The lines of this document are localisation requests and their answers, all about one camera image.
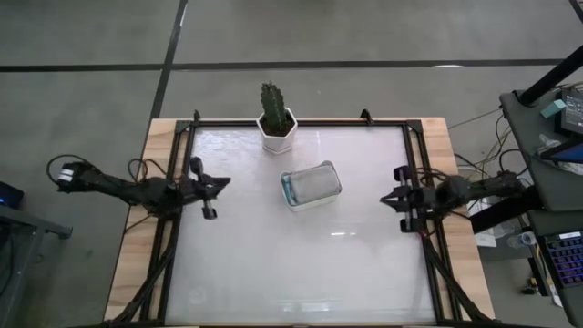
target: keyboard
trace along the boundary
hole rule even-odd
[[[583,233],[574,231],[546,236],[545,244],[560,286],[583,284]]]

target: white table surface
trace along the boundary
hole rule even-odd
[[[256,128],[198,128],[193,156],[232,177],[213,201],[182,214],[167,323],[431,323],[419,236],[379,202],[407,164],[401,128],[302,127],[273,156]],[[330,160],[343,191],[291,212],[280,174]]]

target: wooden table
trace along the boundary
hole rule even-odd
[[[376,120],[403,120],[403,118],[377,118]],[[456,174],[454,152],[447,132],[447,125],[444,118],[413,118],[423,122],[425,144],[432,168],[440,169],[446,174]],[[164,118],[152,120],[146,147],[144,149],[144,159],[154,159],[163,168],[168,166],[169,153],[174,136],[176,119]],[[180,142],[178,165],[182,163],[182,156],[186,140]],[[148,167],[149,176],[163,176],[153,166]],[[180,167],[176,169],[177,174],[181,172]],[[128,215],[127,225],[146,217],[144,209],[132,208]],[[152,250],[154,232],[156,230],[156,219],[148,219],[132,229],[131,233],[124,236],[115,271],[105,319],[113,319],[118,315],[138,291],[140,285],[145,281],[149,258]],[[490,318],[494,318],[494,310],[490,301],[490,295],[486,286],[486,278],[482,269],[482,263],[478,254],[476,239],[472,231],[472,225],[468,220],[450,215],[444,220],[445,237],[450,254],[455,278],[464,288],[470,299],[478,308]],[[451,307],[447,298],[445,284],[438,275],[439,286],[444,305],[445,317],[451,318]],[[154,290],[154,297],[151,307],[151,317],[156,316],[158,309],[159,286]]]

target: white hexagonal pot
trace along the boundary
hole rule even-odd
[[[256,120],[259,131],[261,131],[261,136],[263,137],[263,148],[273,155],[280,155],[292,149],[295,131],[298,129],[298,121],[295,120],[295,116],[293,115],[292,110],[289,108],[285,108],[285,110],[288,112],[288,114],[290,114],[291,119],[293,119],[293,128],[291,128],[290,132],[288,132],[287,136],[285,137],[274,137],[265,134],[265,131],[263,131],[260,123],[263,115],[265,115],[264,113],[261,114],[261,116]]]

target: concrete floor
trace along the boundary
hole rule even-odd
[[[178,4],[0,0],[0,66],[162,63]],[[580,46],[583,33],[567,0],[190,0],[182,23],[177,63],[558,58]],[[499,93],[528,87],[549,69],[181,71],[170,75],[160,115],[190,117],[196,108],[207,118],[255,118],[260,84],[272,80],[298,117],[355,117],[369,108],[377,117],[445,117],[451,126],[495,109]],[[128,207],[56,193],[45,164],[75,153],[126,176],[158,82],[158,71],[0,73],[0,180],[26,191],[25,210],[75,227],[69,241],[46,239],[18,327],[101,320]],[[451,129],[455,151],[483,157],[497,116]],[[507,162],[524,166],[511,154]],[[517,294],[526,261],[484,267],[498,319],[568,326],[549,299]]]

